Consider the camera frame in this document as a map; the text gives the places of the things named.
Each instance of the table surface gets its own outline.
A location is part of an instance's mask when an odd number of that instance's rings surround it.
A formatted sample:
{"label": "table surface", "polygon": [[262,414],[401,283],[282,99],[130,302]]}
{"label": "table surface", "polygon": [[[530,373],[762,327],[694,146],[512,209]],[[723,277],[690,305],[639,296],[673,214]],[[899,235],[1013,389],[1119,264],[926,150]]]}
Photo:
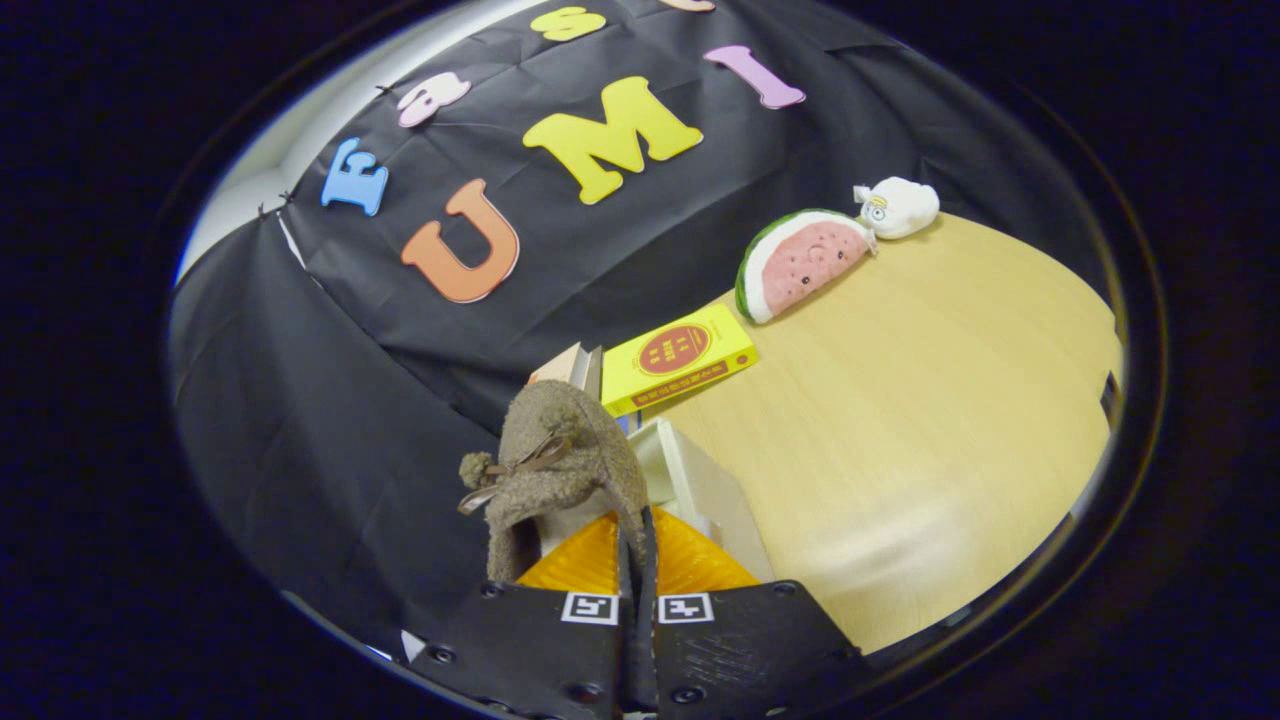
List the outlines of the table surface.
{"label": "table surface", "polygon": [[[716,302],[735,315],[733,292]],[[1110,438],[1111,309],[942,214],[763,327],[758,365],[653,410],[736,475],[777,577],[872,652],[1036,550]]]}

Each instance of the yellow book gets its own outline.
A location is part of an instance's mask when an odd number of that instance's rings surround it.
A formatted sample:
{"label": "yellow book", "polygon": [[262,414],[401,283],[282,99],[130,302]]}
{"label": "yellow book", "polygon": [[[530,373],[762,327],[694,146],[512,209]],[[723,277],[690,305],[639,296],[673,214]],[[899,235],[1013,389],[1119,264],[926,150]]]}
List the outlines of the yellow book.
{"label": "yellow book", "polygon": [[727,305],[704,307],[604,352],[600,402],[618,418],[755,364]]}

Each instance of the plush toy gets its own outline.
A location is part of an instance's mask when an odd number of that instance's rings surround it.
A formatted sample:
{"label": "plush toy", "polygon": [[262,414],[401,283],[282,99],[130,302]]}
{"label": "plush toy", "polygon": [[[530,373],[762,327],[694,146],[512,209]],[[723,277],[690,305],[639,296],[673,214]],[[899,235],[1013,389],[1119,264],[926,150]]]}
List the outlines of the plush toy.
{"label": "plush toy", "polygon": [[854,200],[863,204],[861,222],[884,240],[906,237],[938,217],[938,193],[932,187],[896,177],[876,187],[854,186]]}
{"label": "plush toy", "polygon": [[735,287],[744,318],[768,323],[854,266],[865,252],[877,255],[877,237],[906,237],[938,217],[938,193],[902,178],[888,178],[876,187],[855,186],[854,199],[863,204],[856,219],[833,210],[801,210],[755,236]]}
{"label": "plush toy", "polygon": [[760,231],[737,270],[737,309],[753,323],[768,323],[847,270],[876,233],[832,210],[792,213]]}
{"label": "plush toy", "polygon": [[458,473],[475,491],[458,510],[471,514],[488,503],[490,580],[513,583],[538,561],[536,529],[525,520],[581,505],[596,489],[617,512],[631,559],[645,562],[640,512],[649,496],[640,464],[618,423],[568,383],[525,386],[507,411],[498,461],[472,452]]}

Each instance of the pink letter i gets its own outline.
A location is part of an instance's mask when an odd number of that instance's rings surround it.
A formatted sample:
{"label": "pink letter i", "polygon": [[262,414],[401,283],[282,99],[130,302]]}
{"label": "pink letter i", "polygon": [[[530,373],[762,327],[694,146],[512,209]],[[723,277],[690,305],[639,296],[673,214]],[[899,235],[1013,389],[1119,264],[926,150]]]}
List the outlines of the pink letter i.
{"label": "pink letter i", "polygon": [[804,92],[782,82],[759,60],[751,56],[751,49],[745,45],[726,45],[703,55],[713,63],[719,63],[733,70],[737,77],[760,94],[760,104],[771,110],[780,110],[804,100]]}

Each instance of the white plush toy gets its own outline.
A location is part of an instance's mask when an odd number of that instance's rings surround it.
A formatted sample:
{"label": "white plush toy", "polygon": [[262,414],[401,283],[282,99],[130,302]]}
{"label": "white plush toy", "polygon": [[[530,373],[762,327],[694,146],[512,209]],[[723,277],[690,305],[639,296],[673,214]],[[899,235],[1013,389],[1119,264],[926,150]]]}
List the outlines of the white plush toy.
{"label": "white plush toy", "polygon": [[884,240],[906,237],[938,217],[938,193],[932,187],[897,177],[876,187],[854,186],[854,200],[863,204],[863,222]]}

